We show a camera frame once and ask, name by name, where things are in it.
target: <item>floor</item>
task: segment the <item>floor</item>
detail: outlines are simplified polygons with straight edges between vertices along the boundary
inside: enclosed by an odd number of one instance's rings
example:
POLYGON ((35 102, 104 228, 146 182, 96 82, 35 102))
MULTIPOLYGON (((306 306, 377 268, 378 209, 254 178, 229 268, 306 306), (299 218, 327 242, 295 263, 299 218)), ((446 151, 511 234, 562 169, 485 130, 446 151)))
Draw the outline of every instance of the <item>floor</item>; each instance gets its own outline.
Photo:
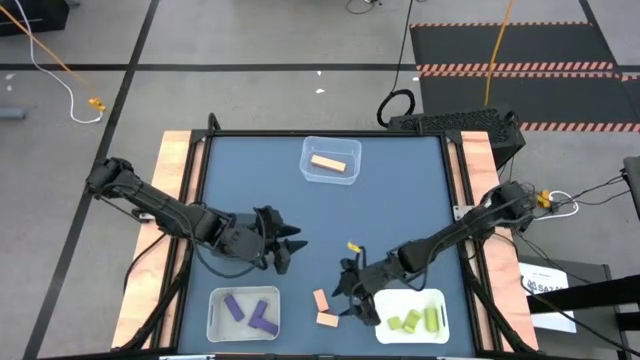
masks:
MULTIPOLYGON (((361 5, 357 1, 354 7, 361 5)), ((105 103, 127 95, 119 118, 112 115, 117 127, 108 154, 129 159, 142 178, 152 175, 163 131, 202 128, 211 111, 227 129, 379 129, 375 111, 393 82, 389 64, 397 61, 408 1, 383 0, 382 6, 356 16, 344 10, 344 0, 161 0, 140 64, 247 66, 206 72, 147 68, 127 77, 127 88, 122 86, 126 65, 149 5, 155 3, 82 0, 65 31, 39 36, 68 63, 96 69, 82 75, 105 103), (116 65, 105 69, 99 64, 116 65), (287 71, 292 65, 274 64, 318 65, 287 71), (326 64, 389 66, 340 71, 326 64)), ((640 3, 589 3, 618 63, 640 64, 640 37, 634 36, 640 30, 635 16, 640 3)), ((412 21, 500 21, 506 5, 507 0, 427 0, 414 4, 412 21)), ((578 0, 520 0, 512 20, 578 21, 585 16, 578 0)), ((412 63, 409 42, 405 50, 403 62, 412 63)), ((37 58, 51 62, 41 52, 37 58)), ((0 64, 28 62, 24 36, 0 38, 0 64)), ((60 75, 76 91, 77 117, 91 118, 84 89, 60 75)), ((403 71, 398 87, 419 91, 415 76, 403 71)), ((3 359, 19 359, 49 289, 84 178, 103 133, 113 127, 107 126, 108 116, 92 125, 71 121, 66 92, 39 72, 0 70, 0 94, 0 105, 29 111, 24 121, 0 122, 5 169, 0 172, 0 228, 5 233, 0 239, 0 353, 3 359)), ((404 106, 393 103, 388 114, 403 112, 404 106)), ((621 168, 623 157, 640 153, 633 133, 525 133, 525 138, 528 144, 516 157, 513 178, 570 193, 607 180, 621 168)), ((589 199, 617 190, 608 188, 589 199)), ((622 197, 584 207, 572 218, 536 223, 527 236, 554 258, 606 263, 614 277, 622 277, 640 272, 639 229, 630 197, 622 197)), ((109 349, 137 231, 118 212, 91 203, 40 357, 109 349)), ((522 252, 530 254, 526 248, 522 252)), ((630 339, 640 348, 640 337, 630 339)), ((552 342, 542 346, 556 355, 615 357, 610 351, 584 352, 552 342)))

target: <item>clear plastic bin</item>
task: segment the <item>clear plastic bin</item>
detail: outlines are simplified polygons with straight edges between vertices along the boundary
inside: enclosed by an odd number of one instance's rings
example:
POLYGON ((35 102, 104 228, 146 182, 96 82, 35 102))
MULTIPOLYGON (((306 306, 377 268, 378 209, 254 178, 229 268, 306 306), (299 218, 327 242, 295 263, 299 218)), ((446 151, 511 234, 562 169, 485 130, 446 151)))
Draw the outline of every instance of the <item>clear plastic bin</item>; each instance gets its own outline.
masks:
POLYGON ((360 174, 362 144, 357 140, 309 136, 302 144, 300 171, 305 179, 313 182, 351 185, 360 174), (311 163, 311 157, 324 158, 347 164, 344 172, 325 169, 311 163))
POLYGON ((207 318, 207 338, 211 342, 273 340, 278 335, 264 330, 252 328, 249 321, 258 301, 267 302, 263 318, 280 326, 280 291, 275 286, 248 286, 218 288, 209 297, 209 314, 207 318), (235 298, 244 318, 236 321, 224 303, 224 298, 231 294, 235 298))

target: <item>yellow cable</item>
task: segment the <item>yellow cable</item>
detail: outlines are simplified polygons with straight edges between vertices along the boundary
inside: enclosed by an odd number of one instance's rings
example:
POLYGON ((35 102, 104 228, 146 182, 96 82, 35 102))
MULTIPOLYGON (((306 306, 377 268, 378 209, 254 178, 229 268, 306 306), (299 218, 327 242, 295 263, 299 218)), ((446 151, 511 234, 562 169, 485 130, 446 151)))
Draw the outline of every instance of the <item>yellow cable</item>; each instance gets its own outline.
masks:
POLYGON ((496 56, 498 55, 498 49, 500 49, 500 42, 502 42, 502 35, 504 34, 504 29, 507 27, 509 23, 509 18, 511 17, 511 9, 513 8, 513 3, 515 0, 509 0, 509 7, 507 8, 507 13, 504 14, 504 20, 502 20, 502 26, 500 27, 500 34, 498 34, 498 40, 496 41, 496 46, 493 48, 493 54, 491 54, 491 61, 489 62, 489 72, 487 73, 487 84, 484 89, 484 106, 489 104, 489 93, 491 91, 491 75, 493 74, 493 64, 496 61, 496 56))
MULTIPOLYGON (((60 66, 62 66, 62 68, 64 70, 66 70, 68 73, 70 73, 71 75, 73 75, 73 77, 76 78, 76 80, 78 80, 80 83, 82 83, 84 86, 87 87, 87 89, 89 89, 89 91, 92 94, 97 94, 97 91, 95 90, 95 88, 91 85, 91 83, 89 81, 87 81, 85 78, 83 78, 82 76, 80 76, 79 74, 73 72, 71 69, 69 69, 69 67, 67 65, 65 65, 65 63, 60 60, 60 58, 51 50, 49 50, 48 47, 46 47, 43 43, 40 42, 40 40, 38 40, 35 36, 33 36, 33 34, 31 34, 29 32, 29 30, 27 28, 25 28, 18 19, 16 19, 15 17, 13 17, 13 15, 11 15, 11 13, 5 9, 2 5, 0 5, 0 11, 2 11, 8 18, 9 20, 11 20, 11 22, 13 22, 14 24, 16 24, 17 27, 20 28, 20 30, 22 30, 22 32, 24 32, 25 34, 27 34, 31 40, 33 40, 33 42, 35 42, 36 44, 38 44, 38 46, 40 46, 44 51, 46 51, 58 64, 60 64, 60 66)), ((91 98, 89 99, 89 103, 98 108, 99 110, 101 109, 101 111, 104 111, 104 105, 102 105, 102 102, 100 101, 100 98, 95 97, 95 98, 91 98)))

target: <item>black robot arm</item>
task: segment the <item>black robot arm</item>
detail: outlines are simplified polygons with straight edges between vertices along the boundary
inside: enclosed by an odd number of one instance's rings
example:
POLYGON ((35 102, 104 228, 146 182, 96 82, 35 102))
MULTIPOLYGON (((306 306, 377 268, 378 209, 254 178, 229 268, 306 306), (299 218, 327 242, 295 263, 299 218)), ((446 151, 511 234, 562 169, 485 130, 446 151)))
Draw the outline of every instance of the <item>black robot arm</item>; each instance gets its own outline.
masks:
POLYGON ((270 206, 254 209, 255 220, 239 224, 237 215, 200 203, 185 205, 142 181, 131 164, 111 158, 94 167, 87 180, 87 191, 96 199, 123 198, 154 216, 160 229, 170 236, 193 239, 221 255, 237 257, 267 268, 265 255, 274 253, 278 274, 287 272, 291 254, 307 244, 278 238, 292 236, 300 229, 287 225, 270 206))
POLYGON ((366 325, 380 324, 375 311, 373 295, 393 280, 407 285, 422 275, 429 264, 443 250, 465 240, 485 240, 496 226, 521 226, 533 219, 535 201, 517 182, 509 182, 490 190, 481 204, 467 212, 460 220, 436 234, 408 241, 389 251, 387 258, 359 268, 356 260, 342 259, 340 283, 333 296, 345 294, 360 300, 357 306, 350 303, 342 315, 355 315, 366 325))

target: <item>white cable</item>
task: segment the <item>white cable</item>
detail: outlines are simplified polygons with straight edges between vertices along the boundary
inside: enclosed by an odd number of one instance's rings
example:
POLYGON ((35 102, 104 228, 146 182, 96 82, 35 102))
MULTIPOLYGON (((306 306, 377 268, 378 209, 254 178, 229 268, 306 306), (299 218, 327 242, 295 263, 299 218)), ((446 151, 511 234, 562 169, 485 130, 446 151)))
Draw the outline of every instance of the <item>white cable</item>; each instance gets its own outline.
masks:
MULTIPOLYGON (((31 32, 31 25, 29 25, 29 20, 27 19, 27 15, 25 14, 24 10, 22 9, 22 4, 20 4, 20 0, 15 0, 16 5, 18 6, 18 9, 20 10, 20 14, 22 15, 22 19, 24 20, 24 23, 27 27, 27 30, 29 30, 29 35, 33 36, 33 33, 31 32)), ((93 120, 79 120, 76 119, 76 117, 73 115, 73 108, 75 106, 75 102, 74 102, 74 96, 73 96, 73 91, 71 91, 71 88, 64 83, 64 81, 60 80, 59 77, 57 77, 54 73, 52 73, 49 70, 43 69, 42 67, 40 67, 40 65, 38 65, 38 63, 36 63, 36 59, 34 56, 34 51, 33 51, 33 38, 29 36, 29 50, 31 53, 31 62, 33 63, 33 65, 35 65, 35 67, 44 72, 47 73, 49 75, 51 75, 54 79, 56 79, 57 82, 60 83, 60 85, 64 86, 65 89, 67 89, 67 91, 69 92, 69 97, 71 98, 71 107, 69 109, 69 116, 71 117, 71 120, 80 123, 80 124, 91 124, 91 123, 95 123, 98 122, 100 120, 102 120, 102 116, 104 115, 104 113, 102 111, 100 111, 100 115, 98 115, 97 118, 93 119, 93 120)))
POLYGON ((578 213, 578 210, 580 210, 580 206, 578 205, 578 203, 575 200, 573 200, 571 198, 571 195, 567 194, 564 191, 554 190, 554 191, 549 193, 549 200, 550 201, 553 201, 553 195, 554 194, 561 194, 561 195, 566 196, 567 199, 571 199, 571 202, 573 203, 573 211, 570 212, 570 213, 566 213, 566 214, 556 214, 556 215, 543 216, 541 218, 537 218, 537 219, 533 219, 533 220, 540 221, 540 220, 558 219, 558 218, 562 218, 562 217, 573 216, 573 215, 578 213))

